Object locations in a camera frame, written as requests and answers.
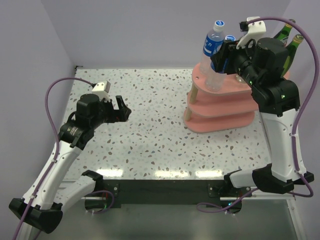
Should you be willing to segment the blue label water bottle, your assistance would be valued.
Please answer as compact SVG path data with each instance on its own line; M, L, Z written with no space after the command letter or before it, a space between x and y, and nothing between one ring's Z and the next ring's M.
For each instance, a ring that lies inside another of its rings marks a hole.
M199 71L202 75L208 74L211 65L211 56L220 49L225 36L225 22L216 20L212 29L206 34L204 40L202 57L199 65Z
M212 92L218 91L222 87L222 84L223 84L226 76L227 76L226 73L215 72L212 69L211 63L210 63L210 69L206 75L205 87Z

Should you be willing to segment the green glass bottle gold cap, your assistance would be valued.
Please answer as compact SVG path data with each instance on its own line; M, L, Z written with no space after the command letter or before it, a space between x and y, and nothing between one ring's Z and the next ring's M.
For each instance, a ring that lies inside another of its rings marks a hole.
M292 25L285 23L283 28L273 38L282 42L282 45L286 47L292 28Z

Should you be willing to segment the clear Chang glass bottle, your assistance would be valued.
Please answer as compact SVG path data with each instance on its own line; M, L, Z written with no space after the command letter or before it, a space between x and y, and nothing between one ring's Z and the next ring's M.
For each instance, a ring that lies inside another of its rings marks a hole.
M242 77L240 77L239 75L235 75L235 79L239 82L239 83L241 83L241 84L246 84L246 81L245 80L243 80L242 79Z

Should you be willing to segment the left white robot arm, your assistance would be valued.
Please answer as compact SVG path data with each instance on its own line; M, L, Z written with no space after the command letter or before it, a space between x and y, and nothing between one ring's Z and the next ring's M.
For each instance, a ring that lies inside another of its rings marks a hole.
M78 186L65 196L57 196L57 190L70 166L94 137L102 124L126 122L131 110L122 96L115 97L118 108L111 101L101 100L96 94L84 94L58 133L59 142L54 146L40 175L21 198L13 198L9 209L24 223L52 233L62 220L64 211L87 194L99 196L104 190L103 177L87 170L81 175Z

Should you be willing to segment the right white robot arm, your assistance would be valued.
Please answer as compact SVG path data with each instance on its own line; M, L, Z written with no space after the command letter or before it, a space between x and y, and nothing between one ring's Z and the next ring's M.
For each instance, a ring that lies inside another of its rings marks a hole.
M298 118L302 112L297 85L282 75L288 50L274 38L251 39L244 47L225 40L211 57L221 74L237 74L251 88L264 126L271 162L265 167L237 170L224 177L223 192L235 196L243 187L292 194L296 185L309 186L314 175L307 171L301 156Z

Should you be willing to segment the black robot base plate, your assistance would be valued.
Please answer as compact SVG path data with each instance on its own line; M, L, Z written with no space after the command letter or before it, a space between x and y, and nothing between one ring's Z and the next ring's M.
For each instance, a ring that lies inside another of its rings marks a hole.
M123 205L192 205L229 207L241 197L251 197L250 187L234 188L224 180L101 180L85 200L87 210L99 212Z

